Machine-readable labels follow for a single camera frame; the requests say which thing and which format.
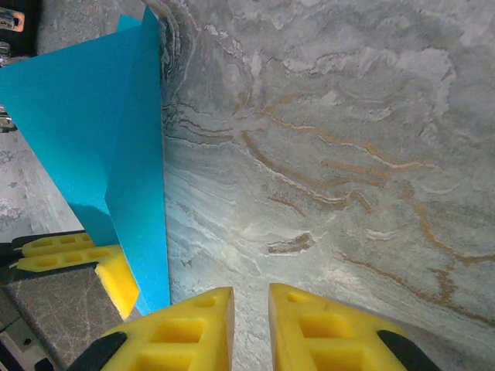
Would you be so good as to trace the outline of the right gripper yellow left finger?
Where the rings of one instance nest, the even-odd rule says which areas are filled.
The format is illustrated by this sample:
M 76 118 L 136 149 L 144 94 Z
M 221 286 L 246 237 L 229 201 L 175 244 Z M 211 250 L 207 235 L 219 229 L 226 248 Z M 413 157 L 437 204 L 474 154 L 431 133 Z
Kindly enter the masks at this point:
M 110 330 L 68 371 L 231 371 L 234 289 L 215 288 Z

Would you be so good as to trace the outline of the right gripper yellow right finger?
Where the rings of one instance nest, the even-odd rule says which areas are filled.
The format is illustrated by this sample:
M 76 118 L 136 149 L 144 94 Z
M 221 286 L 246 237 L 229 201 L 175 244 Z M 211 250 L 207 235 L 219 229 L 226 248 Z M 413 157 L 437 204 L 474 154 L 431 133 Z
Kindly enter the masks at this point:
M 270 284 L 274 371 L 441 371 L 404 333 L 376 315 Z

